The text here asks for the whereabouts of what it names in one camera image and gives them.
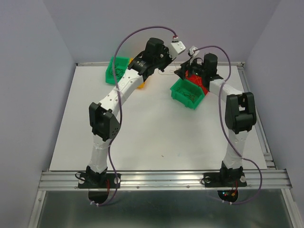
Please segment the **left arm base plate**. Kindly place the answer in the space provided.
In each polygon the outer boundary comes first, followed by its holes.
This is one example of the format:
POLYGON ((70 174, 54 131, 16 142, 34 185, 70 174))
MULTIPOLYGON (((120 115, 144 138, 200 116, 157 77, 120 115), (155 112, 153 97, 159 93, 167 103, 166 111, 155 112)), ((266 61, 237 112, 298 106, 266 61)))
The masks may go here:
MULTIPOLYGON (((77 172, 75 177, 78 179, 79 189, 115 189, 117 187, 114 173, 89 174, 77 172)), ((121 174, 117 174, 118 180, 120 180, 120 177, 121 174)), ((118 181, 117 188, 120 188, 120 181, 118 181)))

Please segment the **red plastic bin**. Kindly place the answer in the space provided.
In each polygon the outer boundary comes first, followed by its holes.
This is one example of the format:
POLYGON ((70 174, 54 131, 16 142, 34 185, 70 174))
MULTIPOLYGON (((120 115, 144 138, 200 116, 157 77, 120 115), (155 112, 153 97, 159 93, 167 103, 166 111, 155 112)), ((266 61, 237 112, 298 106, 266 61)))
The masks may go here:
POLYGON ((208 90, 202 84, 201 77, 198 76, 197 74, 192 74, 189 71, 187 71, 186 72, 186 79, 188 81, 194 83, 195 85, 199 86, 203 90, 204 95, 206 95, 208 93, 208 90))

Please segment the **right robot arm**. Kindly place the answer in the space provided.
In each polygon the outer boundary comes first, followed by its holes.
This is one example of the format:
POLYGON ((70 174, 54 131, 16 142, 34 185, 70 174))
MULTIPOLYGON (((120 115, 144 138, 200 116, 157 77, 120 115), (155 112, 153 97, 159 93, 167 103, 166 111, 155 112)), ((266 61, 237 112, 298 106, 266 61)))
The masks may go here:
POLYGON ((195 54, 181 64, 175 71, 181 79, 196 75, 201 84, 210 93, 218 96, 218 101, 225 103, 225 112, 220 114, 220 124, 228 141, 227 151, 221 163, 219 172, 203 174, 203 183, 206 187, 231 187, 234 184, 246 186, 243 173, 243 152, 245 141, 252 127, 257 122, 254 95, 251 92, 242 92, 226 83, 217 73, 218 57, 208 53, 198 63, 195 54))

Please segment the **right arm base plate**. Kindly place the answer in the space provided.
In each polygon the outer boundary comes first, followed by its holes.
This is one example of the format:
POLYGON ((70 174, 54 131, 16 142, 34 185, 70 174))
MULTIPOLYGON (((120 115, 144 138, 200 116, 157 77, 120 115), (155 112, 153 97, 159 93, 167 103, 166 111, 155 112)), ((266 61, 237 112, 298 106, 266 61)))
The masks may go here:
POLYGON ((202 181, 206 188, 224 188, 224 187, 246 187, 246 179, 241 180, 245 174, 223 174, 220 172, 205 172, 203 173, 202 181))

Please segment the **aluminium front rail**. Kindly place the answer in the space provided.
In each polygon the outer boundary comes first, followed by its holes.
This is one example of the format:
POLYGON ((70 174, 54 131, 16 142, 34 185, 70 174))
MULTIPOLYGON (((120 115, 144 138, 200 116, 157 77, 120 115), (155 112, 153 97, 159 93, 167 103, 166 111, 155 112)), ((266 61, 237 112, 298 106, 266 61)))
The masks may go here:
MULTIPOLYGON (((204 171, 120 171, 119 191, 211 190, 201 183, 204 171)), ((286 170, 262 170, 262 189, 291 189, 286 170)), ((80 191, 74 171, 43 172, 38 190, 80 191)))

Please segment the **yellow plastic bin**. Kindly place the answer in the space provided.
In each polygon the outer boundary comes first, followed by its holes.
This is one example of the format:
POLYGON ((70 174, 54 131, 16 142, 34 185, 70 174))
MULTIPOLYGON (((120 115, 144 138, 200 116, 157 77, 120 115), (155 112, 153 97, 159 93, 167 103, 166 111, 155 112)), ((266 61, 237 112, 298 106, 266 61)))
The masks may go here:
POLYGON ((138 88, 138 89, 143 89, 144 86, 145 86, 145 82, 143 82, 142 84, 140 84, 137 88, 138 88))

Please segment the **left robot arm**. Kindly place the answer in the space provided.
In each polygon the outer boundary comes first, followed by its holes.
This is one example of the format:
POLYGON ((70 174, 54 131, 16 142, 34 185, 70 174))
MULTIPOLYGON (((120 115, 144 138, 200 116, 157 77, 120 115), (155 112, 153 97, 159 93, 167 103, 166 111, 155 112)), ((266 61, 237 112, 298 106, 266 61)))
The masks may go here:
POLYGON ((156 69, 164 70, 184 51, 179 42, 165 45, 161 39, 150 38, 145 50, 139 53, 128 65, 118 84, 99 103, 89 106, 89 122, 93 133, 92 157, 82 176, 95 187, 105 184, 108 150, 118 135, 122 122, 117 119, 122 105, 156 69))

